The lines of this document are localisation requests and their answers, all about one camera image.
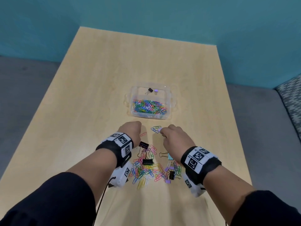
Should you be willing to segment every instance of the plastic box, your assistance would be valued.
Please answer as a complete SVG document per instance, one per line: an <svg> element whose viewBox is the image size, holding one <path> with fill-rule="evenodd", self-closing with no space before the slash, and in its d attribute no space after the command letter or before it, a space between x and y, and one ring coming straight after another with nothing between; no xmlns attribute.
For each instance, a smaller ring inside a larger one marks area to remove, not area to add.
<svg viewBox="0 0 301 226"><path fill-rule="evenodd" d="M145 94L148 89L153 89L153 92ZM165 114L149 114L143 112L136 112L134 110L134 100L152 100L155 102L160 102L165 108ZM175 98L173 97L170 87L158 83L137 83L136 86L131 88L131 92L128 95L128 102L130 107L130 113L135 117L150 118L150 119L162 119L165 120L170 117L171 109L175 106Z"/></svg>

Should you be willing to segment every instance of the person's right hand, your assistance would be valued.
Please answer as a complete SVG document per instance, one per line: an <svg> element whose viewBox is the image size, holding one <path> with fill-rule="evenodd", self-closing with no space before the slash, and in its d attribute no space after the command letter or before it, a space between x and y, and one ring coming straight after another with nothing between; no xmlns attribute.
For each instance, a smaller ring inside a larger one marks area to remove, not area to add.
<svg viewBox="0 0 301 226"><path fill-rule="evenodd" d="M160 133L166 137L163 145L171 157L178 163L181 162L183 154L191 147L195 146L193 140L183 131L181 127L171 124L162 128Z"/></svg>

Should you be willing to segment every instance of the light wood surface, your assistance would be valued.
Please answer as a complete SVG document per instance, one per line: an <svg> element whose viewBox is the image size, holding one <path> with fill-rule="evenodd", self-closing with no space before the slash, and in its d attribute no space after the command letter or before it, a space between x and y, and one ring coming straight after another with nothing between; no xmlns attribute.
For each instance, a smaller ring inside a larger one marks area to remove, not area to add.
<svg viewBox="0 0 301 226"><path fill-rule="evenodd" d="M170 120L128 115L124 98L137 81L175 86ZM0 181L0 217L135 120L158 153L163 137L150 128L173 123L251 183L216 46L80 27ZM96 225L224 225L208 194L194 198L183 180L136 185L109 188Z"/></svg>

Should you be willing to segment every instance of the wire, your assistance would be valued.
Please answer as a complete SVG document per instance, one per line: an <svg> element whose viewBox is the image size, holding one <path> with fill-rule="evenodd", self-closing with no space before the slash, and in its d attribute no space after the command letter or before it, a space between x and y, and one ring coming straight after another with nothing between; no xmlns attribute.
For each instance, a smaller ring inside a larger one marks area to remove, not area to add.
<svg viewBox="0 0 301 226"><path fill-rule="evenodd" d="M102 197L101 197L101 199L100 199L100 203L99 203L99 205L98 205L98 208L97 208L97 211L96 211L95 220L93 221L93 224L92 224L92 226L94 226L94 224L95 224L96 217L97 217L97 214L98 214L98 210L99 210L100 204L101 204L101 202L102 202L102 199L103 199L104 193L106 192L106 189L107 189L107 187L108 187L109 183L111 182L111 180L112 180L112 179L115 179L115 178L116 178L116 177L112 177L112 178L109 180L108 184L106 185L106 187L105 187L105 189L104 189L104 191L103 191Z"/></svg>

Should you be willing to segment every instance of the sleeve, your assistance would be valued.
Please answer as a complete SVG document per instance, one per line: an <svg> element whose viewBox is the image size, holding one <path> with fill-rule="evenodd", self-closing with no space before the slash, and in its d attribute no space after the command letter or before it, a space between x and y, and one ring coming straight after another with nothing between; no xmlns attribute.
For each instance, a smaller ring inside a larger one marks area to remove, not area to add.
<svg viewBox="0 0 301 226"><path fill-rule="evenodd" d="M91 188L80 176L63 172L12 207L0 226L92 225L95 217Z"/></svg>
<svg viewBox="0 0 301 226"><path fill-rule="evenodd" d="M231 226L241 225L300 226L301 215L272 192L259 190L249 194L234 215Z"/></svg>

